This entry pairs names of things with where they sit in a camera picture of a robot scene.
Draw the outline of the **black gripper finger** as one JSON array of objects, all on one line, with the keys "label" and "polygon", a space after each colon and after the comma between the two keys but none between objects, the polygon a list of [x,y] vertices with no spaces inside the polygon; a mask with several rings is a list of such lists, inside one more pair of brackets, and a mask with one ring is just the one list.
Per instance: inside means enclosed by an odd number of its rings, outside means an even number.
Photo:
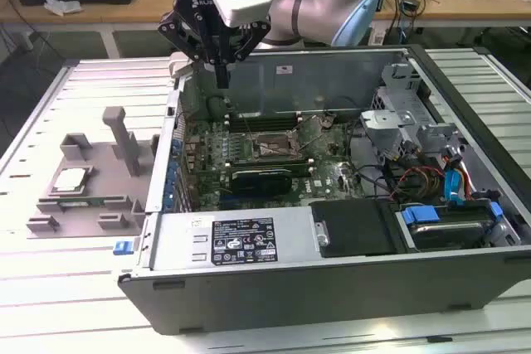
[{"label": "black gripper finger", "polygon": [[228,66],[245,60],[269,33],[268,21],[258,21],[240,27],[222,29],[222,88],[229,85]]},{"label": "black gripper finger", "polygon": [[189,59],[209,65],[216,76],[217,88],[223,88],[220,48],[214,41],[207,15],[203,11],[192,12],[188,20],[171,11],[163,17],[158,31]]}]

